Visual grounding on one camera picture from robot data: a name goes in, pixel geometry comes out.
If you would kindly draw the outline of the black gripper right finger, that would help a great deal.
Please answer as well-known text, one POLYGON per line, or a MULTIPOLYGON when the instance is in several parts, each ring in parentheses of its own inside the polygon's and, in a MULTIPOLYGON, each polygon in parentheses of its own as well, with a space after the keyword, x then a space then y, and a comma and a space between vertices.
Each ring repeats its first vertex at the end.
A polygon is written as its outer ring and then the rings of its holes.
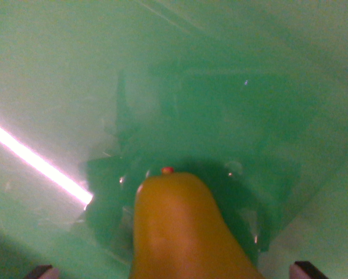
POLYGON ((296 261, 289 267, 289 279, 328 279, 309 261, 296 261))

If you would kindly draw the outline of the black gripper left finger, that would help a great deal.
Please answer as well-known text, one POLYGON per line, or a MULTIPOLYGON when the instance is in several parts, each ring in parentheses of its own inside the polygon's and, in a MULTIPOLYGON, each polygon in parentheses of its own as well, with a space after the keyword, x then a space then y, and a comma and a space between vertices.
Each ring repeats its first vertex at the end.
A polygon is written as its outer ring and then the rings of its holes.
POLYGON ((52 265, 39 265, 31 270, 23 279, 58 279, 59 270, 52 265))

